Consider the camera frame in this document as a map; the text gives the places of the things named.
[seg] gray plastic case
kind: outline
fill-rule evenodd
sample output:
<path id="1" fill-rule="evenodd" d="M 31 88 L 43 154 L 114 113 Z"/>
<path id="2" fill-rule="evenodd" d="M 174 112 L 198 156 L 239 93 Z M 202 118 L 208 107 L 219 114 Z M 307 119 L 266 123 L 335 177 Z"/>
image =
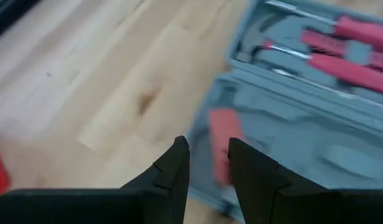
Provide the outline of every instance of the gray plastic case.
<path id="1" fill-rule="evenodd" d="M 383 24 L 378 18 L 317 2 L 283 2 L 327 18 L 348 14 Z M 257 150 L 327 189 L 383 189 L 382 93 L 345 85 L 281 52 L 262 51 L 252 63 L 237 60 L 238 53 L 243 51 L 240 43 L 248 28 L 269 13 L 283 14 L 284 11 L 265 5 L 264 1 L 250 2 L 228 53 L 233 70 L 217 76 L 196 114 L 188 134 L 190 196 L 222 209 L 222 189 L 215 184 L 212 173 L 208 113 L 217 105 L 227 86 L 236 89 L 228 106 L 237 111 L 245 140 Z M 288 27 L 287 30 L 281 33 L 268 28 L 264 34 L 277 43 L 309 54 L 306 45 L 295 41 L 301 33 L 298 31 L 301 24 L 323 33 L 331 33 L 332 28 L 302 20 L 305 18 L 289 15 L 277 23 L 281 29 Z M 345 59 L 367 63 L 368 47 L 349 41 Z M 268 70 L 267 65 L 271 64 L 334 91 L 281 76 Z M 239 207 L 231 215 L 243 221 Z"/>

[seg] screwdriver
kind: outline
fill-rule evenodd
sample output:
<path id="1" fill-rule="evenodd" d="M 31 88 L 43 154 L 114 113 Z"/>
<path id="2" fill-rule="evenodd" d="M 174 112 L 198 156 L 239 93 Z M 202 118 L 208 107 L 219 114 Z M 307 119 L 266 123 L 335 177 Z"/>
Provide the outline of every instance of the screwdriver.
<path id="1" fill-rule="evenodd" d="M 383 73 L 376 70 L 357 65 L 341 58 L 336 58 L 323 54 L 306 55 L 283 46 L 274 45 L 271 41 L 266 41 L 262 49 L 278 50 L 296 57 L 308 60 L 308 64 L 323 72 L 329 73 L 341 80 L 363 86 L 383 93 Z"/>
<path id="2" fill-rule="evenodd" d="M 348 16 L 341 16 L 338 21 L 333 21 L 309 12 L 299 10 L 296 6 L 276 0 L 265 2 L 271 6 L 279 7 L 283 10 L 315 19 L 335 27 L 335 34 L 353 40 L 358 40 L 372 45 L 376 50 L 383 52 L 383 26 L 370 22 L 355 21 Z"/>
<path id="3" fill-rule="evenodd" d="M 326 91 L 329 91 L 329 92 L 332 92 L 334 94 L 337 94 L 338 96 L 340 97 L 343 97 L 343 98 L 347 98 L 347 99 L 350 99 L 350 100 L 359 100 L 359 101 L 363 101 L 365 103 L 368 103 L 370 105 L 373 105 L 373 106 L 378 106 L 380 107 L 381 109 L 383 109 L 383 105 L 380 104 L 380 103 L 377 103 L 377 102 L 374 102 L 374 101 L 371 101 L 371 100 L 367 100 L 365 98 L 362 98 L 360 96 L 357 96 L 357 95 L 352 95 L 352 94 L 349 94 L 349 93 L 344 93 L 342 91 L 338 91 L 338 90 L 334 90 L 330 87 L 327 87 L 327 86 L 324 86 L 324 85 L 321 85 L 321 84 L 318 84 L 318 83 L 315 83 L 315 82 L 312 82 L 310 80 L 307 80 L 305 78 L 302 78 L 302 77 L 298 77 L 297 75 L 294 75 L 292 73 L 289 73 L 285 70 L 282 70 L 282 69 L 278 69 L 278 68 L 272 68 L 271 69 L 272 72 L 275 72 L 279 75 L 282 75 L 282 76 L 285 76 L 285 77 L 289 77 L 289 78 L 292 78 L 292 79 L 295 79 L 295 80 L 298 80 L 300 82 L 303 82 L 303 83 L 306 83 L 308 85 L 311 85 L 311 86 L 315 86 L 317 88 L 320 88 L 322 90 L 326 90 Z"/>
<path id="4" fill-rule="evenodd" d="M 345 42 L 312 30 L 303 31 L 301 41 L 333 55 L 342 57 L 346 54 Z M 383 68 L 383 53 L 373 51 L 370 55 L 369 63 L 373 67 Z"/>

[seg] black object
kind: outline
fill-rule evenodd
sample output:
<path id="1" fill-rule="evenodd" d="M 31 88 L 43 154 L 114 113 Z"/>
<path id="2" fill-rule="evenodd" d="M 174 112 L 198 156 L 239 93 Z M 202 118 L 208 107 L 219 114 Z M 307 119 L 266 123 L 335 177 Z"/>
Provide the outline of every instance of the black object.
<path id="1" fill-rule="evenodd" d="M 383 223 L 383 190 L 328 190 L 238 139 L 232 182 L 246 223 Z"/>
<path id="2" fill-rule="evenodd" d="M 183 223 L 189 158 L 182 136 L 120 189 L 9 192 L 0 196 L 0 223 Z"/>
<path id="3" fill-rule="evenodd" d="M 247 224 L 383 223 L 383 190 L 328 190 L 230 139 L 232 182 Z M 15 190 L 0 196 L 0 223 L 181 224 L 189 180 L 182 136 L 120 189 Z"/>
<path id="4" fill-rule="evenodd" d="M 40 0 L 0 0 L 0 34 Z"/>

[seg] tool case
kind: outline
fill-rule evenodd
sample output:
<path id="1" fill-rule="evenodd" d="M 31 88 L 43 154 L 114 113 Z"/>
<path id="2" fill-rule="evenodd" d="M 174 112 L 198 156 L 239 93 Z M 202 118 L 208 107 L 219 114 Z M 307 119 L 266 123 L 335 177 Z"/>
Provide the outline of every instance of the tool case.
<path id="1" fill-rule="evenodd" d="M 347 15 L 383 25 L 383 19 L 314 1 L 282 2 L 334 21 Z M 215 177 L 211 136 L 210 113 L 217 108 L 236 112 L 243 141 L 320 190 L 383 190 L 383 91 L 338 78 L 285 52 L 255 46 L 269 39 L 305 55 L 336 55 L 319 44 L 312 46 L 314 33 L 324 41 L 331 38 L 327 44 L 332 48 L 342 48 L 338 58 L 383 73 L 383 49 L 333 35 L 335 29 L 265 0 L 250 2 L 227 55 L 233 69 L 215 78 L 188 133 L 189 196 L 223 209 L 226 189 Z M 289 193 L 312 190 L 318 189 L 295 186 Z M 239 206 L 230 215 L 243 222 Z"/>

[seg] pink handle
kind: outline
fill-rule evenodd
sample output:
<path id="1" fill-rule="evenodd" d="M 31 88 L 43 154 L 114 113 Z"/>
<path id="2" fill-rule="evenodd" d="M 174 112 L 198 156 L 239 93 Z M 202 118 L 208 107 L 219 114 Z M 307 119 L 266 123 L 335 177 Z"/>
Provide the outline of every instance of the pink handle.
<path id="1" fill-rule="evenodd" d="M 309 65 L 339 79 L 383 93 L 383 73 L 340 58 L 311 54 Z"/>
<path id="2" fill-rule="evenodd" d="M 319 48 L 326 52 L 343 56 L 346 52 L 346 44 L 342 40 L 319 34 L 311 30 L 305 30 L 301 36 L 301 41 L 312 47 Z"/>
<path id="3" fill-rule="evenodd" d="M 335 26 L 335 34 L 371 44 L 376 50 L 383 52 L 382 25 L 358 22 L 348 16 L 341 16 Z"/>
<path id="4" fill-rule="evenodd" d="M 371 55 L 371 65 L 383 68 L 383 53 L 373 52 Z"/>

